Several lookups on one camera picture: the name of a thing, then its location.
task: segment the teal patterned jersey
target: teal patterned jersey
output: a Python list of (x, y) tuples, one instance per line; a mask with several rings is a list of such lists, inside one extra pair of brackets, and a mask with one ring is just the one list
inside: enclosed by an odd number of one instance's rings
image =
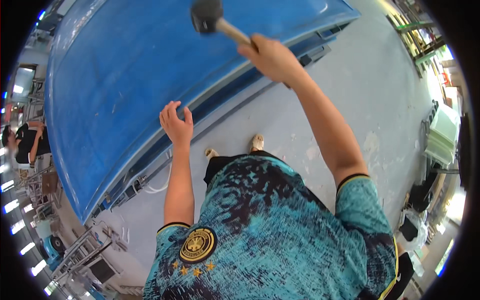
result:
[(244, 156), (208, 184), (198, 223), (156, 236), (144, 299), (381, 299), (396, 247), (374, 183), (339, 186), (333, 215), (284, 162)]

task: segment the gold star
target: gold star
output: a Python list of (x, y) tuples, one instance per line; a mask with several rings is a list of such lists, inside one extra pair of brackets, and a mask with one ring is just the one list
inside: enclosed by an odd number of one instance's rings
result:
[(188, 269), (183, 265), (183, 266), (181, 267), (180, 273), (181, 273), (182, 275), (187, 275)]
[(193, 276), (199, 276), (202, 272), (200, 272), (200, 270), (198, 268), (196, 269), (193, 269)]
[(212, 271), (213, 268), (215, 268), (215, 265), (212, 262), (210, 262), (209, 264), (205, 264), (205, 265), (207, 266), (207, 271)]

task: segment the worker in black shirt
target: worker in black shirt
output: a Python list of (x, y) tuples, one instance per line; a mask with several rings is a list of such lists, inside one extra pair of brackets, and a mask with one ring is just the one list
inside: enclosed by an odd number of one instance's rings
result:
[(33, 164), (37, 156), (51, 153), (45, 124), (38, 121), (25, 123), (15, 134), (9, 125), (5, 126), (1, 141), (4, 147), (16, 154), (19, 164)]

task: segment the gray concrete floor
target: gray concrete floor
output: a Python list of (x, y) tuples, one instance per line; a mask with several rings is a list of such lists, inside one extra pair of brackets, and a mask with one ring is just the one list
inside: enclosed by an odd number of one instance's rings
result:
[[(435, 78), (418, 78), (379, 2), (349, 2), (362, 17), (339, 35), (330, 45), (332, 52), (308, 72), (353, 129), (377, 184), (379, 201), (395, 227), (405, 193), (418, 180), (422, 169), (420, 121), (431, 109), (432, 97), (438, 97), (438, 84)], [(236, 98), (245, 97), (248, 92)], [(285, 156), (286, 162), (333, 212), (333, 177), (319, 156), (295, 94), (278, 84), (192, 146), (195, 219), (198, 220), (206, 189), (204, 150), (212, 147), (227, 156), (245, 153), (250, 139), (258, 132), (265, 136), (265, 150), (279, 158)], [(150, 184), (161, 187), (167, 175), (165, 169)], [(138, 270), (140, 277), (146, 278), (155, 255), (156, 231), (163, 225), (164, 198), (165, 192), (142, 192), (113, 213), (105, 211), (98, 218), (119, 227), (119, 231), (121, 227), (129, 228), (129, 252), (144, 267)]]

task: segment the plastic bag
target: plastic bag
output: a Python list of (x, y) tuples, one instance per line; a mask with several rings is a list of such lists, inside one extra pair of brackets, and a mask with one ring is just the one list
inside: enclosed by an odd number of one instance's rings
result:
[(404, 211), (405, 218), (408, 218), (410, 222), (417, 228), (418, 234), (412, 241), (407, 241), (403, 244), (406, 251), (414, 251), (423, 247), (427, 241), (428, 226), (425, 224), (427, 220), (427, 211), (423, 211), (421, 214), (417, 213), (413, 209), (406, 209)]

